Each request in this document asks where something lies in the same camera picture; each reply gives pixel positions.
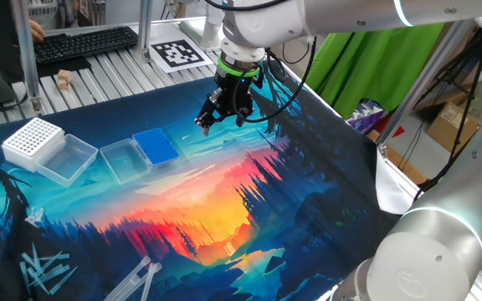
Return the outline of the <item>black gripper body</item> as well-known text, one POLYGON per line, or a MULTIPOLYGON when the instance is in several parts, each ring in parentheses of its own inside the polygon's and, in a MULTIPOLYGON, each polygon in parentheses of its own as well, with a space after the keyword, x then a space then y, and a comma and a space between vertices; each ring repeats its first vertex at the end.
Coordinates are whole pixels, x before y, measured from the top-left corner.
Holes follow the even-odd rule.
POLYGON ((263 87, 263 75, 244 77, 238 84, 238 76, 229 74, 223 70, 218 70, 214 75, 214 80, 221 93, 218 96, 217 112, 220 116, 232 116, 233 102, 235 102, 238 112, 242 116, 250 116, 254 112, 253 96, 249 88, 254 84, 257 88, 263 87))

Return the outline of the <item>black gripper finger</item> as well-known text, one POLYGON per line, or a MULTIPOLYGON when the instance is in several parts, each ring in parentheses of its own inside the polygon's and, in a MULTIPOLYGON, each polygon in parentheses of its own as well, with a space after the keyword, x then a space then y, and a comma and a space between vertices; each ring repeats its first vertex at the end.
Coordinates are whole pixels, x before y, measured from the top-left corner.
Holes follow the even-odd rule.
POLYGON ((237 106, 233 107, 234 113, 236 114, 236 126, 242 127, 244 123, 247 121, 248 117, 251 116, 254 112, 254 108, 252 105, 245 105, 245 106, 237 106))
POLYGON ((208 136, 210 127, 219 122, 219 118, 214 117, 213 113, 219 112, 222 108, 222 93, 222 89, 215 89, 211 94, 208 94, 200 113, 195 119, 195 123, 200 127, 204 137, 208 136))

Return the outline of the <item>person hand at keyboard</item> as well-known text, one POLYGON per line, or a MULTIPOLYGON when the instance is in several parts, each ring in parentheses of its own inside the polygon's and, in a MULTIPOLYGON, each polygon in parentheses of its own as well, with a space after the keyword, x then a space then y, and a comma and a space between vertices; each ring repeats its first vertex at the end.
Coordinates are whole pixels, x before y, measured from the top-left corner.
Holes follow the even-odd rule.
POLYGON ((40 24, 36 23, 33 20, 29 21, 30 28, 31 28, 31 34, 33 41, 35 43, 42 43, 44 40, 45 32, 44 29, 41 27, 40 24))

